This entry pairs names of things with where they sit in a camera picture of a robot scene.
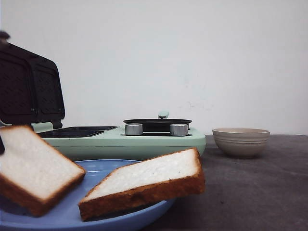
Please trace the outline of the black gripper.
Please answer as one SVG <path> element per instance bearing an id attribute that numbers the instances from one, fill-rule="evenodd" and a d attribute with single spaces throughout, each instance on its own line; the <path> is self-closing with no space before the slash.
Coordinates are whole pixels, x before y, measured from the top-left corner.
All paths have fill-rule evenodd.
<path id="1" fill-rule="evenodd" d="M 1 46 L 5 46 L 7 43 L 8 43 L 8 39 L 10 38 L 11 36 L 5 32 L 5 31 L 0 31 L 0 45 Z"/>

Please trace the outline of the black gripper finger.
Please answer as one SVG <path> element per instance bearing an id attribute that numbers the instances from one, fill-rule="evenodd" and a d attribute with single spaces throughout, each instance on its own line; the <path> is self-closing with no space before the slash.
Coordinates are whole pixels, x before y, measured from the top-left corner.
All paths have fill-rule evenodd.
<path id="1" fill-rule="evenodd" d="M 4 154 L 5 146 L 3 144 L 2 138 L 0 137 L 0 154 Z"/>

